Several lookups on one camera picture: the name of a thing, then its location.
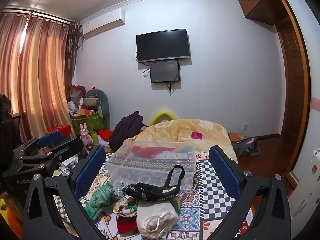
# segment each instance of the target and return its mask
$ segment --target blue gripper pad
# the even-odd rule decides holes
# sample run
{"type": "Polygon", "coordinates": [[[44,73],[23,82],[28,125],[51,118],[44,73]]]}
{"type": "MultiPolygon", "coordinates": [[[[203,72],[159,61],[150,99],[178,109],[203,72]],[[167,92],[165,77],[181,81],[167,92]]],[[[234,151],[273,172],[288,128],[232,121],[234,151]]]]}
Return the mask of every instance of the blue gripper pad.
{"type": "Polygon", "coordinates": [[[228,196],[238,200],[241,196],[240,182],[215,146],[209,150],[209,161],[228,196]]]}
{"type": "Polygon", "coordinates": [[[55,131],[39,138],[37,141],[37,146],[39,148],[43,148],[48,146],[50,143],[54,143],[61,139],[62,139],[62,133],[60,131],[55,131]]]}
{"type": "Polygon", "coordinates": [[[101,166],[106,160],[106,151],[102,146],[95,146],[83,161],[86,161],[88,157],[90,158],[90,160],[82,168],[82,171],[79,172],[78,176],[75,179],[74,196],[76,199],[87,195],[87,192],[89,191],[101,166]]]}

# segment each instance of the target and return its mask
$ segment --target yellow comforter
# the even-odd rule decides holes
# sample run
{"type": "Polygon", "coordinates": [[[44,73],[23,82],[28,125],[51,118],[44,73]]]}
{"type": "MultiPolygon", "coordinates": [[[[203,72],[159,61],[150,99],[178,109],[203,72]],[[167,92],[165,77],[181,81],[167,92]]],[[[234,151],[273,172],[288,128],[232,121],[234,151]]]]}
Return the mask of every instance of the yellow comforter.
{"type": "Polygon", "coordinates": [[[208,153],[214,145],[219,145],[226,155],[237,162],[227,130],[220,124],[199,119],[178,119],[157,123],[129,140],[184,142],[193,140],[197,152],[208,153]],[[192,132],[202,134],[201,139],[192,139],[192,132]]]}

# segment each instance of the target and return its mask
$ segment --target red box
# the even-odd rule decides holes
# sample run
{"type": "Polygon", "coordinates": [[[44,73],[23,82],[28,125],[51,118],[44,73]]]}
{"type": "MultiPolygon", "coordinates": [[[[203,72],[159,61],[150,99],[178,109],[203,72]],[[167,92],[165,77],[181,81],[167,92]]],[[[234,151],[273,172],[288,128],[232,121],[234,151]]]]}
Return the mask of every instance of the red box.
{"type": "Polygon", "coordinates": [[[61,126],[52,128],[50,130],[47,131],[47,133],[52,133],[55,131],[60,131],[62,134],[62,137],[68,136],[69,134],[71,134],[71,126],[68,124],[63,124],[61,126]]]}

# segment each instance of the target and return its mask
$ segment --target red fabric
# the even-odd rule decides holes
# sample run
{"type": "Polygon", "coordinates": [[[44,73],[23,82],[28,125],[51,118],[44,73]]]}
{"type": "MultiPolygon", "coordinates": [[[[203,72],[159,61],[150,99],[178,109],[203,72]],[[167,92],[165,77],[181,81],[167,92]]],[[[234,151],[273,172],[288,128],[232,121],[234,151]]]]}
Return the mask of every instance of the red fabric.
{"type": "Polygon", "coordinates": [[[7,218],[8,218],[8,222],[11,230],[16,234],[16,236],[19,239],[22,240],[22,224],[14,217],[10,209],[7,209],[7,218]]]}
{"type": "Polygon", "coordinates": [[[62,137],[65,137],[65,136],[71,134],[71,126],[68,124],[63,124],[61,126],[58,126],[58,127],[55,127],[55,128],[48,130],[47,133],[52,133],[55,131],[60,131],[62,134],[62,137]]]}
{"type": "Polygon", "coordinates": [[[162,153],[164,151],[173,151],[175,148],[166,148],[166,147],[145,147],[141,148],[140,146],[133,146],[132,152],[137,154],[141,158],[151,158],[154,155],[162,153]]]}
{"type": "Polygon", "coordinates": [[[242,223],[242,226],[240,227],[240,234],[243,235],[245,232],[247,232],[249,229],[249,225],[247,223],[247,220],[244,220],[244,222],[242,223]]]}
{"type": "Polygon", "coordinates": [[[105,131],[105,130],[101,130],[98,134],[100,135],[100,137],[105,140],[106,142],[109,141],[109,138],[111,136],[113,131],[105,131]]]}
{"type": "Polygon", "coordinates": [[[119,216],[117,220],[117,228],[119,234],[131,232],[137,229],[137,217],[122,217],[119,216]]]}

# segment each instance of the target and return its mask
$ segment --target bed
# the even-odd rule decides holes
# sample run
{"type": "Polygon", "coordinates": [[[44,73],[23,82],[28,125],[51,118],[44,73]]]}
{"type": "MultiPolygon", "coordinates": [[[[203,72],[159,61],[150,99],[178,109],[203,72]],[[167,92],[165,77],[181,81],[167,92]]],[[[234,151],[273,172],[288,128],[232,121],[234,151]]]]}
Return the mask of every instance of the bed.
{"type": "MultiPolygon", "coordinates": [[[[227,156],[237,161],[231,146],[227,130],[220,124],[199,119],[179,119],[152,125],[139,135],[128,140],[139,141],[171,141],[183,142],[194,140],[196,148],[196,167],[192,189],[182,190],[179,194],[181,210],[179,221],[167,234],[165,240],[206,240],[231,209],[235,200],[228,196],[218,176],[208,160],[208,152],[213,145],[219,145],[227,156]]],[[[106,162],[112,154],[106,154],[106,162]]],[[[109,181],[105,164],[100,169],[87,196],[80,199],[83,206],[91,198],[94,191],[109,181]]],[[[59,197],[55,198],[58,210],[64,221],[68,223],[67,215],[59,197]]],[[[245,233],[252,221],[250,210],[237,234],[245,233]]],[[[114,240],[141,240],[138,231],[119,235],[116,227],[117,215],[112,213],[112,207],[105,208],[96,222],[103,235],[114,240]]]]}

